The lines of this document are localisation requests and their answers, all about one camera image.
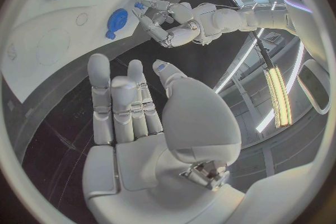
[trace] black floor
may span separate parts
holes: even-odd
[[[226,0],[183,0],[193,7]],[[165,49],[153,40],[145,42],[111,61],[111,77],[126,75],[132,59],[143,63],[153,100],[161,115],[167,100],[152,63],[162,59],[173,63],[185,74],[213,87],[229,67],[243,45],[246,32],[222,35],[210,45],[187,44]],[[28,146],[23,168],[34,185],[50,203],[76,223],[96,223],[82,194],[82,171],[92,133],[91,85],[85,78],[65,95],[46,116]]]

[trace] yellow light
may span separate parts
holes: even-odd
[[[268,71],[264,71],[264,74],[272,100],[276,128],[291,125],[292,114],[290,102],[279,68],[276,66]]]

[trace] dark floor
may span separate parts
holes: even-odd
[[[230,4],[226,0],[183,1],[190,2],[193,7],[203,2]],[[235,58],[247,35],[237,31],[224,34],[207,46],[190,43],[173,49],[165,49],[150,40],[112,60],[111,77],[126,75],[128,63],[132,59],[141,60],[161,115],[167,99],[152,70],[156,59],[173,63],[186,75],[213,87]],[[82,194],[82,170],[87,153],[94,145],[92,112],[91,86],[85,78],[43,120],[22,164],[44,197],[76,223],[96,223]]]

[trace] blue valve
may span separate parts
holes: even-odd
[[[115,39],[114,32],[117,32],[123,28],[127,23],[128,13],[125,9],[120,8],[113,12],[108,20],[108,29],[106,37],[109,39]]]
[[[142,3],[136,2],[134,6],[141,9],[141,10],[144,10],[144,6],[143,6]]]

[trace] blue cap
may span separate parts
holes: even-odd
[[[144,6],[143,6],[142,3],[136,2],[134,6],[141,9],[141,10],[144,10]]]
[[[108,20],[108,29],[106,37],[109,39],[115,39],[114,32],[120,30],[127,23],[128,13],[125,9],[120,8],[113,12]]]

